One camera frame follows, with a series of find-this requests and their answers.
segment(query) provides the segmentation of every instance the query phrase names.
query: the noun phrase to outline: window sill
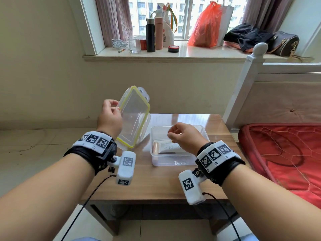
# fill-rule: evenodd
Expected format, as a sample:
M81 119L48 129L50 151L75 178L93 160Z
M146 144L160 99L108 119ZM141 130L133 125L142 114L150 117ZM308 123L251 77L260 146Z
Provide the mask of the window sill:
M178 53L168 52L168 48L156 52L142 51L131 54L129 50L118 53L117 49L104 48L98 55L83 58L86 61L133 61L133 62L163 62L163 63L243 63L248 54L226 46L201 48L187 45L187 41L175 41L180 47ZM267 63L285 63L287 57L265 54ZM299 59L292 58L291 62L300 63Z

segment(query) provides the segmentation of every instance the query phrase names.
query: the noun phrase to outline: clear plastic lid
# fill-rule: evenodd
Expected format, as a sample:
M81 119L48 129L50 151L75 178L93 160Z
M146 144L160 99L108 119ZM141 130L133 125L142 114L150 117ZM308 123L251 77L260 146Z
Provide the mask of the clear plastic lid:
M133 148L140 136L150 105L149 96L142 87L132 86L126 90L119 101L123 117L123 129L117 141L128 148Z

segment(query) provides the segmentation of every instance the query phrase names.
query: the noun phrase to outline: mattress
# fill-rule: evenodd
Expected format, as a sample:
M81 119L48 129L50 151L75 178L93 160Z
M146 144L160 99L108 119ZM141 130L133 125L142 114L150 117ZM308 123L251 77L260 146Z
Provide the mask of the mattress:
M238 138L253 170L321 209L321 124L249 124Z

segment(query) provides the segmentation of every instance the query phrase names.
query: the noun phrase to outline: pink curtain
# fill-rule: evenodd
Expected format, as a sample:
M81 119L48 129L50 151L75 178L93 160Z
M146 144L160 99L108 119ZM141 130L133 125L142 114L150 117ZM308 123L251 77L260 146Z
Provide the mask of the pink curtain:
M126 41L133 36L128 0L96 0L96 4L107 47L112 46L112 39Z
M274 33L279 30L293 0L248 0L243 24Z

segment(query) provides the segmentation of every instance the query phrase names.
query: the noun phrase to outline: white cable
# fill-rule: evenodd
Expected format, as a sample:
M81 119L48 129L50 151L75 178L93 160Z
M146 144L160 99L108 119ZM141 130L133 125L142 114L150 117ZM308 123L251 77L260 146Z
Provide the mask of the white cable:
M113 48L121 50L121 49L129 49L129 43L128 41L123 41L123 40L111 40L113 42Z

